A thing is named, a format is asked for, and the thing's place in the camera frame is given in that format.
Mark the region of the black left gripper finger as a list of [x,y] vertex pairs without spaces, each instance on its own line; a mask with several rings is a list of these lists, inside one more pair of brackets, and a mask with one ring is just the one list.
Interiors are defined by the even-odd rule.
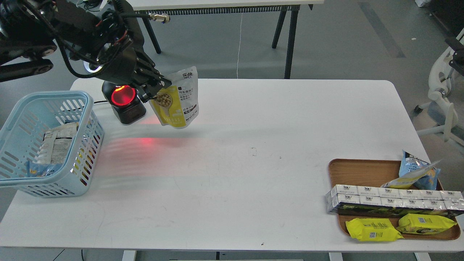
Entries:
[[142,84],[136,84],[136,89],[138,98],[141,100],[141,102],[145,103],[155,98],[161,89],[161,82],[146,82]]
[[154,61],[146,54],[136,54],[135,72],[148,78],[147,81],[157,81],[161,86],[171,86],[172,81],[163,76],[156,68]]

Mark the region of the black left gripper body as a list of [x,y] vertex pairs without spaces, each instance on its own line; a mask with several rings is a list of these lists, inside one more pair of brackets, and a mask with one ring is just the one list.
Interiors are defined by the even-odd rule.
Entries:
[[96,58],[96,78],[116,85],[145,84],[144,42],[143,38],[126,38],[123,43],[105,44]]

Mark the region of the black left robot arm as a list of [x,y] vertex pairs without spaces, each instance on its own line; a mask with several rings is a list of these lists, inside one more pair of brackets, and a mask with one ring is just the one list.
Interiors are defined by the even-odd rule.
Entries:
[[1,1],[1,81],[46,73],[45,57],[60,50],[70,73],[128,85],[142,102],[154,99],[172,81],[144,51],[138,18],[166,23],[166,14],[136,13],[126,0],[92,13],[66,0]]

